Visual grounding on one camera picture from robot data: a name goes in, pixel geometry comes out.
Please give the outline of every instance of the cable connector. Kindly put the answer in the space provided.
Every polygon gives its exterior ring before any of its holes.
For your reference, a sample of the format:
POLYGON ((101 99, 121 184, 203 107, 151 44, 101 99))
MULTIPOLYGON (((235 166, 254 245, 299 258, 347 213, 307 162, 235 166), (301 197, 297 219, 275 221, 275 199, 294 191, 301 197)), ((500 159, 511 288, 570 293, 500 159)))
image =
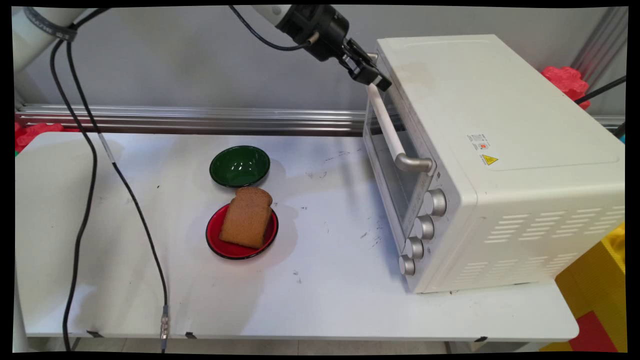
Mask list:
POLYGON ((169 305, 162 308, 162 320, 160 322, 160 342, 162 352, 166 350, 166 340, 169 338, 169 305))

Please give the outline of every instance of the bread slice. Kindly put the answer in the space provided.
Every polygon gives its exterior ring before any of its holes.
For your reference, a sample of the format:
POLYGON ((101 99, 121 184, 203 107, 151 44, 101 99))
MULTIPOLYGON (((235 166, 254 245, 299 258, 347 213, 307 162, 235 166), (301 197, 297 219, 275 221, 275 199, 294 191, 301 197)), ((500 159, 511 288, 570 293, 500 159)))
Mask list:
POLYGON ((272 202, 271 195, 262 189, 238 189, 222 223, 220 240, 254 249, 261 248, 264 245, 264 231, 271 217, 272 202))

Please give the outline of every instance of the black cable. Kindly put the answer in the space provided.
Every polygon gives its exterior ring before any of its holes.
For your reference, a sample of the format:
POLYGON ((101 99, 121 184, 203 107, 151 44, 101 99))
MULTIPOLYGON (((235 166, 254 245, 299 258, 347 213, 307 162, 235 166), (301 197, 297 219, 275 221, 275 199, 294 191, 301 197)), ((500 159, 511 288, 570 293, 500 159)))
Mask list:
MULTIPOLYGON (((70 42, 67 42, 67 59, 69 61, 69 69, 71 70, 71 75, 73 76, 74 82, 76 83, 76 88, 77 88, 78 94, 80 95, 80 99, 82 100, 82 104, 84 106, 84 110, 86 110, 86 113, 89 116, 89 119, 91 120, 91 124, 93 125, 93 128, 94 128, 95 132, 98 133, 98 134, 102 134, 102 132, 100 131, 100 128, 98 127, 98 124, 95 122, 95 118, 93 117, 93 113, 91 112, 91 109, 89 109, 89 104, 88 104, 88 102, 86 100, 86 97, 84 96, 84 91, 82 90, 82 86, 80 85, 80 80, 78 79, 78 75, 76 73, 76 67, 74 66, 74 60, 73 60, 73 55, 71 53, 71 43, 70 42)), ((118 165, 116 164, 116 161, 112 160, 111 164, 113 165, 113 168, 118 173, 118 176, 120 176, 120 180, 122 180, 122 183, 127 188, 127 191, 129 192, 129 195, 131 196, 131 199, 133 200, 133 203, 136 205, 136 209, 138 210, 138 215, 140 216, 140 220, 142 221, 142 225, 145 228, 145 232, 147 233, 147 239, 149 240, 149 246, 151 247, 151 253, 154 256, 154 260, 156 262, 156 266, 158 268, 158 272, 160 273, 160 280, 162 281, 162 289, 163 289, 163 295, 164 295, 164 304, 167 305, 168 304, 168 296, 167 296, 167 290, 166 290, 166 283, 164 281, 164 273, 162 271, 162 266, 160 266, 160 260, 158 260, 158 256, 156 254, 156 246, 154 245, 154 241, 151 239, 151 233, 149 232, 149 227, 147 226, 147 221, 145 220, 145 216, 142 214, 142 209, 140 208, 140 205, 138 204, 138 200, 136 199, 136 196, 133 194, 133 190, 131 190, 131 187, 129 186, 129 183, 125 179, 124 175, 122 175, 120 169, 118 168, 118 165)))
POLYGON ((261 42, 265 43, 266 45, 272 47, 273 49, 281 50, 281 51, 294 51, 294 50, 304 49, 305 47, 311 46, 311 41, 307 41, 304 44, 300 44, 300 45, 296 45, 296 46, 280 46, 280 45, 276 45, 276 44, 274 44, 272 42, 269 42, 268 40, 266 40, 265 38, 260 36, 260 34, 258 34, 251 27, 251 25, 249 25, 249 23, 244 19, 244 17, 242 17, 242 15, 240 15, 240 13, 236 10, 236 8, 233 5, 229 5, 229 8, 231 9, 231 11, 234 12, 234 14, 238 17, 238 19, 240 19, 240 22, 242 22, 246 26, 246 28, 249 29, 249 31, 251 31, 251 33, 255 37, 258 38, 258 40, 260 40, 261 42))
POLYGON ((613 135, 614 135, 616 138, 621 138, 621 137, 622 137, 622 135, 624 135, 624 134, 625 134, 625 124, 626 124, 626 123, 627 123, 626 121, 625 121, 625 122, 623 122, 623 123, 622 123, 622 125, 618 126, 618 128, 617 128, 617 129, 615 129, 615 130, 613 131, 613 135))
MULTIPOLYGON (((80 20, 77 24, 72 24, 70 26, 70 28, 77 29, 80 26, 82 26, 83 24, 87 23, 89 20, 91 20, 94 17, 104 13, 107 10, 109 10, 109 8, 96 9, 91 14, 87 15, 85 18, 80 20)), ((56 43, 56 45, 53 47, 53 50, 51 51, 51 59, 50 59, 51 74, 52 74, 52 76, 54 78, 56 86, 58 87, 58 91, 60 92, 60 95, 61 95, 65 105, 67 106, 67 109, 69 110, 72 118, 76 122, 76 125, 80 129, 80 132, 82 132, 82 134, 84 136, 84 139, 89 144, 89 147, 90 147, 91 152, 92 152, 92 157, 93 157, 92 178, 91 178, 90 187, 89 187, 89 195, 88 195, 88 198, 87 198, 87 205, 86 205, 86 209, 84 211, 83 221, 82 221, 82 224, 80 226, 80 229, 78 230, 78 234, 76 236, 76 244, 75 244, 75 247, 74 247, 74 264, 73 264, 73 274, 72 274, 72 279, 71 279, 71 289, 69 291, 69 296, 67 298, 67 305, 65 306, 65 312, 64 312, 64 316, 63 316, 63 324, 62 324, 63 338, 64 338, 64 342, 65 342, 65 350, 66 351, 71 351, 71 346, 70 346, 69 339, 68 339, 67 322, 68 322, 68 316, 69 316, 69 311, 70 311, 70 308, 71 308, 71 304, 73 302, 74 293, 76 291, 77 269, 78 269, 78 262, 79 262, 79 253, 80 253, 80 241, 81 241, 82 235, 84 233, 84 229, 86 227, 86 223, 87 223, 87 221, 89 219, 89 213, 90 213, 90 210, 91 210, 91 202, 92 202, 92 199, 93 199, 93 190, 95 188, 95 176, 96 176, 96 171, 97 171, 97 154, 95 152, 95 147, 93 146, 93 142, 91 141, 91 139, 87 135, 87 133, 86 133, 86 131, 84 129, 84 126, 82 125, 82 123, 80 123, 80 120, 78 119, 76 113, 73 111, 73 108, 71 107, 71 104, 69 103, 69 101, 67 99, 67 96, 65 95, 64 90, 62 89, 62 86, 60 84, 60 80, 58 79, 58 74, 56 72, 56 66, 55 66, 55 57, 56 57, 56 53, 58 52, 58 49, 60 48, 61 45, 62 45, 62 40, 59 40, 58 43, 56 43)), ((145 221, 145 218, 144 218, 144 216, 142 214, 142 210, 140 208, 140 205, 138 204, 138 200, 136 199, 135 195, 133 194, 133 191, 131 190, 131 187, 129 186, 129 183, 127 182, 125 177, 122 175, 120 169, 118 168, 118 165, 115 163, 115 160, 113 160, 113 158, 111 156, 111 151, 109 150, 109 147, 108 147, 108 144, 106 143, 106 141, 102 137, 102 133, 100 132, 100 129, 99 129, 97 123, 95 122, 94 117, 93 117, 93 114, 91 113, 91 110, 89 109, 89 105, 88 105, 88 103, 86 101, 86 97, 84 96, 84 92, 82 91, 82 87, 81 87, 80 82, 78 80, 76 69, 74 67, 73 57, 72 57, 72 52, 71 52, 71 43, 70 42, 67 42, 67 58, 68 58, 68 61, 69 61, 69 67, 71 69, 71 73, 72 73, 73 78, 74 78, 74 82, 76 83, 76 88, 77 88, 77 90, 79 92, 80 98, 82 99, 84 108, 87 111, 89 119, 91 120, 91 123, 92 123, 94 129, 99 134, 100 139, 102 140, 103 145, 105 146, 105 150, 109 154, 109 158, 112 160, 112 165, 113 165, 114 169, 116 170, 116 172, 120 176, 120 179, 122 180, 123 184, 125 185, 125 187, 129 191, 129 195, 131 196, 133 202, 136 205, 136 209, 138 210, 138 214, 139 214, 140 219, 142 221, 142 224, 143 224, 143 226, 145 228, 145 232, 147 233, 147 238, 149 240, 149 244, 151 246, 151 251, 153 253, 154 260, 156 261, 156 265, 158 267, 158 272, 160 274, 160 279, 161 279, 162 285, 163 285, 163 293, 164 293, 163 316, 164 316, 166 314, 166 312, 167 312, 167 309, 168 309, 168 304, 167 304, 168 297, 167 297, 166 283, 164 281, 164 274, 163 274, 163 271, 162 271, 162 267, 160 266, 160 262, 159 262, 159 260, 157 258, 156 248, 155 248, 155 246, 153 244, 153 240, 151 239, 151 234, 150 234, 150 232, 148 230, 147 222, 145 221)))
POLYGON ((611 90, 614 87, 616 87, 616 86, 618 86, 618 85, 620 85, 620 84, 622 84, 622 83, 624 83, 626 81, 627 81, 627 76, 624 75, 622 78, 619 78, 619 79, 616 79, 614 81, 611 81, 610 83, 604 85, 603 87, 597 88, 596 90, 593 90, 592 92, 586 94, 585 96, 581 97, 580 99, 577 99, 575 101, 575 103, 578 104, 578 105, 582 104, 583 102, 585 102, 587 100, 590 100, 590 99, 602 94, 603 92, 605 92, 607 90, 611 90))
POLYGON ((67 96, 65 95, 64 90, 62 90, 62 85, 60 85, 60 80, 58 79, 58 74, 56 73, 56 53, 58 49, 62 45, 63 40, 59 40, 56 45, 53 47, 51 51, 51 58, 49 60, 49 65, 51 66, 51 75, 53 75, 53 81, 55 81, 56 86, 58 87, 58 91, 60 92, 60 96, 62 97, 62 101, 64 101, 65 105, 67 105, 67 109, 71 113, 71 117, 74 118, 76 125, 82 132, 84 139, 89 144, 89 148, 91 149, 91 154, 93 158, 93 165, 91 169, 91 183, 89 185, 89 196, 87 196, 86 207, 84 209, 84 217, 82 219, 82 223, 80 225, 80 229, 78 230, 78 234, 76 236, 76 244, 74 246, 74 264, 73 264, 73 275, 71 277, 71 289, 69 289, 69 296, 67 297, 67 305, 65 306, 65 314, 62 319, 62 336, 65 342, 65 350, 71 351, 71 344, 69 343, 69 333, 67 329, 67 321, 69 319, 69 310, 71 309, 71 303, 74 299, 74 293, 76 292, 76 281, 78 275, 78 259, 80 257, 80 240, 82 239, 82 235, 84 233, 84 229, 86 227, 86 223, 89 220, 89 212, 91 211, 91 201, 93 199, 93 188, 95 187, 95 173, 98 166, 98 159, 95 153, 95 147, 89 139, 89 136, 86 134, 82 123, 78 119, 78 116, 74 112, 67 96))

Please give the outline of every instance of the warning label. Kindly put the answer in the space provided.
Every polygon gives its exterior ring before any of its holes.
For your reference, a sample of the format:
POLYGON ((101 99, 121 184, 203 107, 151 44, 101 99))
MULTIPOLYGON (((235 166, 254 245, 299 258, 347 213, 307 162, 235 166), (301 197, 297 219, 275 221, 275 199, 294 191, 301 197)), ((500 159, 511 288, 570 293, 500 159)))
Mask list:
POLYGON ((487 155, 482 155, 484 162, 488 165, 491 165, 492 163, 495 163, 496 161, 498 161, 497 158, 493 158, 491 156, 487 156, 487 155))
POLYGON ((475 150, 487 150, 491 147, 489 140, 484 134, 469 134, 467 138, 475 150))

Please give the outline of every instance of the toaster oven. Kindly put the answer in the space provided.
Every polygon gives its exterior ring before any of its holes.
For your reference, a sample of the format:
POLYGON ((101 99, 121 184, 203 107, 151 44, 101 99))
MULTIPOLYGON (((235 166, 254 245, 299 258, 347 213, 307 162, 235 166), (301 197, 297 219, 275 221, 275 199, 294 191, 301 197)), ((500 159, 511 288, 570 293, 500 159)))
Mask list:
POLYGON ((554 278, 624 221, 624 144, 496 36, 377 54, 364 142, 411 291, 554 278))

